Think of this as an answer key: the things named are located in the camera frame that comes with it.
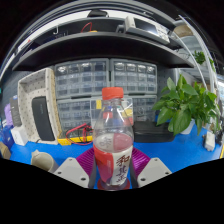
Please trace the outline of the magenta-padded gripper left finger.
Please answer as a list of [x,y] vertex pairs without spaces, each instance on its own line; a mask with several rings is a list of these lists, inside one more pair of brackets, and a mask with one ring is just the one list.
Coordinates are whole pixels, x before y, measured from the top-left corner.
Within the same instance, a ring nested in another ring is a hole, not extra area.
[[54,174],[81,187],[93,188],[96,181],[94,150],[90,148],[77,158],[68,157]]

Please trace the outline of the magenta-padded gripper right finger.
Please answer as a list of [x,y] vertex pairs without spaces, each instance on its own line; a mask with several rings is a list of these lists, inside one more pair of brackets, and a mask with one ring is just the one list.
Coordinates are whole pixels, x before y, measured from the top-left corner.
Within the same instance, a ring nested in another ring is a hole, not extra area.
[[158,158],[150,158],[137,148],[132,151],[130,178],[133,188],[140,188],[171,174]]

